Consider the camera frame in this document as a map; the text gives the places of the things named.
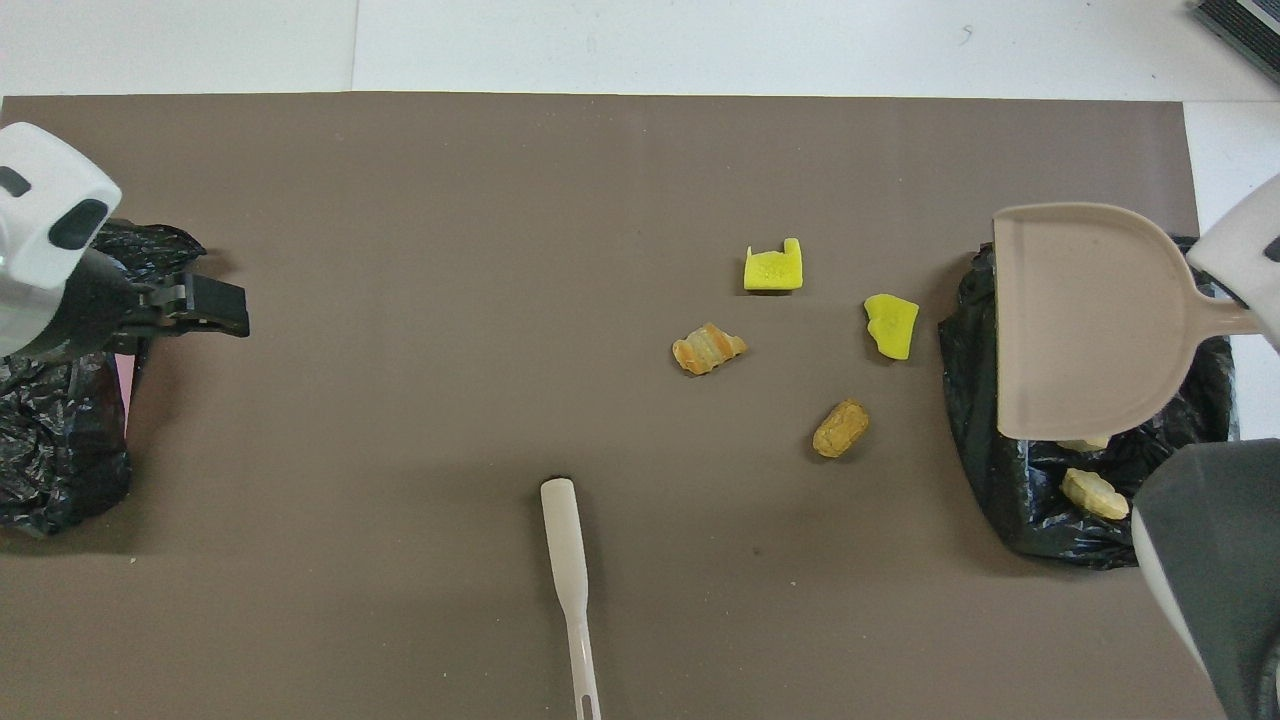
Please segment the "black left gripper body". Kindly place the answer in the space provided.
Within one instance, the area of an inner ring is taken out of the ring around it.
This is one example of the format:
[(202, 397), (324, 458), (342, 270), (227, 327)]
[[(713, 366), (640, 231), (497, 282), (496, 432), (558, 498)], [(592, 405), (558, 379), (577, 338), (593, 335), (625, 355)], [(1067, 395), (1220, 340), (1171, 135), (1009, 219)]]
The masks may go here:
[(189, 331), (177, 318), (193, 297), (193, 275), (173, 273), (159, 282), (133, 282), (113, 258), (87, 250), (61, 287), (51, 319), (15, 350), (22, 359), (77, 359), (97, 351), (134, 354), (142, 340)]

